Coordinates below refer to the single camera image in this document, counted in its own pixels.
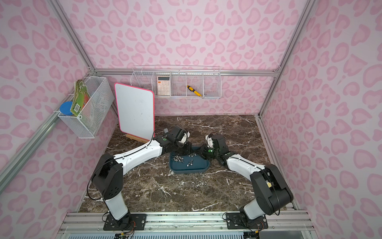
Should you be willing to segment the teal plastic storage box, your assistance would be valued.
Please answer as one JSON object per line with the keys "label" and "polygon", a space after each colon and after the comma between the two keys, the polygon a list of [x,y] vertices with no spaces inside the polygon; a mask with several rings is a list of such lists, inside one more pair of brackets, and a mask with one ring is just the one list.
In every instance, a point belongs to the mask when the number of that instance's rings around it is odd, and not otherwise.
{"label": "teal plastic storage box", "polygon": [[192,174],[203,173],[210,167],[210,162],[203,159],[198,151],[201,145],[193,146],[193,153],[180,156],[178,153],[172,152],[169,155],[169,166],[175,174]]}

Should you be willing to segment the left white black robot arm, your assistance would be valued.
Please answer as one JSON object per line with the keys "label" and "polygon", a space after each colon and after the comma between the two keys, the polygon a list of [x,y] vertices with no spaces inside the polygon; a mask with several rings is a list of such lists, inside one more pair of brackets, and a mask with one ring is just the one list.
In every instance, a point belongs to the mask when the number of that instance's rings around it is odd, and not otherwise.
{"label": "left white black robot arm", "polygon": [[148,143],[125,153],[104,154],[90,177],[90,183],[100,192],[112,218],[119,223],[128,223],[130,212],[123,196],[123,177],[138,165],[163,154],[176,152],[190,154],[189,133],[172,136],[169,133],[153,137]]}

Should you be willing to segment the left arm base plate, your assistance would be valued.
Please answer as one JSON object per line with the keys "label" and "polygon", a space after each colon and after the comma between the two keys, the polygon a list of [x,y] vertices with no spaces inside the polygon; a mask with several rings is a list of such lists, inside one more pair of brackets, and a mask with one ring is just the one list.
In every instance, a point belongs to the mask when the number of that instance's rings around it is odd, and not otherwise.
{"label": "left arm base plate", "polygon": [[135,231],[143,231],[145,228],[146,219],[146,214],[128,213],[122,219],[116,220],[111,214],[109,214],[104,220],[103,230],[129,232],[134,229]]}

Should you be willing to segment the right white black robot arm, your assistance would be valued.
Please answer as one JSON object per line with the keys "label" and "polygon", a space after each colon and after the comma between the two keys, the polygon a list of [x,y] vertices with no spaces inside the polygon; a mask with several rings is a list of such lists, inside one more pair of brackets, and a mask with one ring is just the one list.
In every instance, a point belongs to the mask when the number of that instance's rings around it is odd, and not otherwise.
{"label": "right white black robot arm", "polygon": [[221,134],[207,135],[200,155],[204,159],[217,160],[220,166],[251,181],[255,199],[240,209],[241,214],[248,220],[279,213],[281,208],[294,200],[277,166],[260,165],[245,159],[229,149],[225,137]]}

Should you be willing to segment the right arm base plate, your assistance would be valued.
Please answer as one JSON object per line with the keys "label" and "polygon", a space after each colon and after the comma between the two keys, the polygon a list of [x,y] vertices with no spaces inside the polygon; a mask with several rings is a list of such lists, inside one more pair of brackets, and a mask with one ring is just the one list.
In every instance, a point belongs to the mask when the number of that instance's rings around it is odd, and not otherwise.
{"label": "right arm base plate", "polygon": [[249,219],[242,212],[225,212],[222,215],[222,219],[226,221],[227,228],[229,230],[251,229],[261,231],[269,228],[268,221],[265,215],[262,215],[255,219]]}

